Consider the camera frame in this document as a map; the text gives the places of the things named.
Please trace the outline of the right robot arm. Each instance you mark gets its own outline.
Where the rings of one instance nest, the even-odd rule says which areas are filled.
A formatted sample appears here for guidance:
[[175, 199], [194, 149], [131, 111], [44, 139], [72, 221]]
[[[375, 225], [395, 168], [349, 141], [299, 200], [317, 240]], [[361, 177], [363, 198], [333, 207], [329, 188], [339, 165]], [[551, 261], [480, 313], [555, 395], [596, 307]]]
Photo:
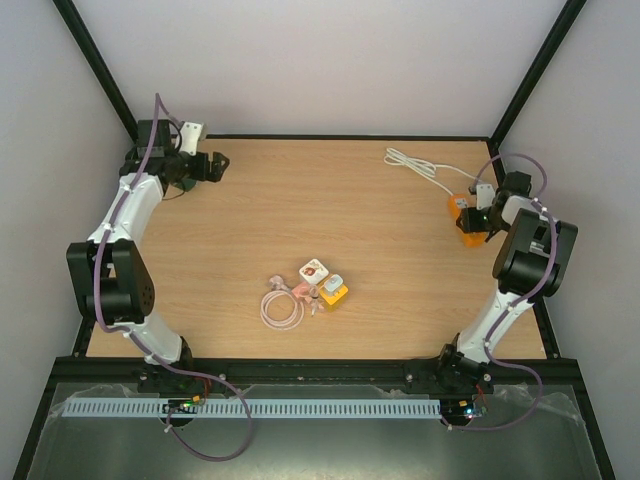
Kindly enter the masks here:
[[564, 279], [579, 229], [548, 217], [530, 191], [531, 176], [516, 171], [498, 188], [472, 187], [473, 205], [460, 195], [450, 200], [465, 245], [487, 242], [502, 231], [506, 237], [493, 265], [495, 286], [488, 302], [439, 355], [435, 380], [445, 391], [472, 392], [487, 383], [498, 342], [522, 313], [553, 296]]

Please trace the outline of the yellow cube socket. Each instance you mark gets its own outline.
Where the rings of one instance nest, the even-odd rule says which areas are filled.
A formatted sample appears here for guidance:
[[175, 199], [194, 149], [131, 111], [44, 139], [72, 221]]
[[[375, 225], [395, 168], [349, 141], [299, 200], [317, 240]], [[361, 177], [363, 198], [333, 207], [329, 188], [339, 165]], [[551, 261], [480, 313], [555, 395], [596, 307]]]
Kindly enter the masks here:
[[327, 312], [336, 310], [348, 293], [349, 288], [339, 274], [329, 275], [319, 287], [319, 295]]

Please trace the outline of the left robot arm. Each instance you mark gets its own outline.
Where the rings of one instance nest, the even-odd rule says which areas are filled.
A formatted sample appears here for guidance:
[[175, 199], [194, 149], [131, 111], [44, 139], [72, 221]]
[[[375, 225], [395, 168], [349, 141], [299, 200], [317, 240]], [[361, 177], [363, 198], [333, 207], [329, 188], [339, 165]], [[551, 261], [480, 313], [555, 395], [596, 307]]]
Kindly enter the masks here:
[[198, 149], [202, 123], [141, 120], [138, 140], [119, 169], [118, 190], [104, 219], [66, 252], [78, 309], [105, 333], [119, 333], [142, 353], [170, 391], [209, 390], [193, 372], [191, 350], [155, 308], [155, 287], [138, 249], [155, 208], [170, 187], [189, 191], [218, 182], [230, 164], [219, 152]]

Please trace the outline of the white tiger cube socket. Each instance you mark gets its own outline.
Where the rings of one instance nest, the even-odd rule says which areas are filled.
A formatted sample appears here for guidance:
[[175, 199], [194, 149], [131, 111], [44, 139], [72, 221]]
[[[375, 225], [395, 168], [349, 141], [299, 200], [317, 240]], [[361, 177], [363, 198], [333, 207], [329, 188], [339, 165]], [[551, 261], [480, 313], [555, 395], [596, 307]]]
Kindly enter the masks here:
[[329, 270], [326, 266], [316, 258], [306, 262], [298, 272], [300, 280], [310, 285], [318, 285], [329, 275]]

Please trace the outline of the green dragon cube socket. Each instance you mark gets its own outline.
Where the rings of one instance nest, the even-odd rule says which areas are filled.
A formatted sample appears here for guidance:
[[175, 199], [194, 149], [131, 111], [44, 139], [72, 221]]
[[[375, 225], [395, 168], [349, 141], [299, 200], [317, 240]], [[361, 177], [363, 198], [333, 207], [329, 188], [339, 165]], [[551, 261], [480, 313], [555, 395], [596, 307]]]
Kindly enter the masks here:
[[197, 181], [193, 179], [184, 179], [180, 182], [179, 186], [184, 192], [191, 191], [197, 185]]

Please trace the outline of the pink socket with cable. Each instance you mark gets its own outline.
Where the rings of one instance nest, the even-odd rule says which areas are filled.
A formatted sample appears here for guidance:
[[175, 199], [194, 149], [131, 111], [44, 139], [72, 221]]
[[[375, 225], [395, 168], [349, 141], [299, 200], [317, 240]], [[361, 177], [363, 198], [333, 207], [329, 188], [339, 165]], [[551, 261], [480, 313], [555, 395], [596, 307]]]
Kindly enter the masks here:
[[269, 279], [270, 290], [260, 302], [260, 318], [265, 326], [277, 331], [297, 328], [309, 314], [314, 317], [325, 311], [319, 288], [307, 281], [290, 287], [280, 275]]

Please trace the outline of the orange power strip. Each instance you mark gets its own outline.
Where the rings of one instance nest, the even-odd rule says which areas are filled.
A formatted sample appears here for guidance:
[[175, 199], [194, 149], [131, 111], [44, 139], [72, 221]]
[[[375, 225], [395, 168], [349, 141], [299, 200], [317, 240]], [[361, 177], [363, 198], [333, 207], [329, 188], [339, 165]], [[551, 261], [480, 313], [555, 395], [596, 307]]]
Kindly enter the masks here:
[[447, 205], [463, 245], [467, 248], [482, 246], [487, 236], [483, 213], [475, 206], [470, 206], [463, 194], [452, 195]]

